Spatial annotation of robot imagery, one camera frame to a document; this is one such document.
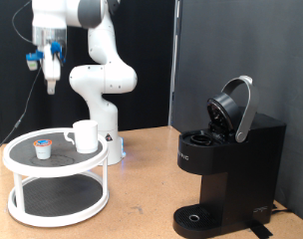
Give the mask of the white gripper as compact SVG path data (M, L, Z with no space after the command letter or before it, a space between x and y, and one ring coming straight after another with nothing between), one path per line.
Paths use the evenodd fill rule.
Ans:
M55 93L56 81L59 81L61 78L61 64L58 57L53 55L50 49L44 51L42 70L47 80L47 93L53 95Z

